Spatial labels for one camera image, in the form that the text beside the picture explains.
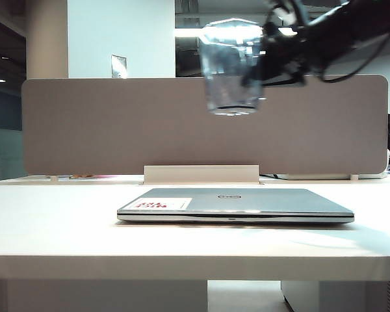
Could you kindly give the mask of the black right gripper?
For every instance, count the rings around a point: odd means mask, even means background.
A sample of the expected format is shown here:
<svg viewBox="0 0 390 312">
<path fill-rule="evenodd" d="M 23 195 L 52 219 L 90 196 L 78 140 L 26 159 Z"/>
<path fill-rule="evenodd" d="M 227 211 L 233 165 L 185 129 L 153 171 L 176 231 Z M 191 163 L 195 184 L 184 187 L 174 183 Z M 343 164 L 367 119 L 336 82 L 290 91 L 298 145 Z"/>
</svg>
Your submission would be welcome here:
<svg viewBox="0 0 390 312">
<path fill-rule="evenodd" d="M 242 87 L 304 85 L 304 77 L 324 80 L 323 48 L 318 41 L 325 33 L 325 21 L 315 19 L 293 28 L 293 36 L 283 34 L 277 25 L 263 25 L 262 60 L 247 60 L 243 65 Z"/>
</svg>

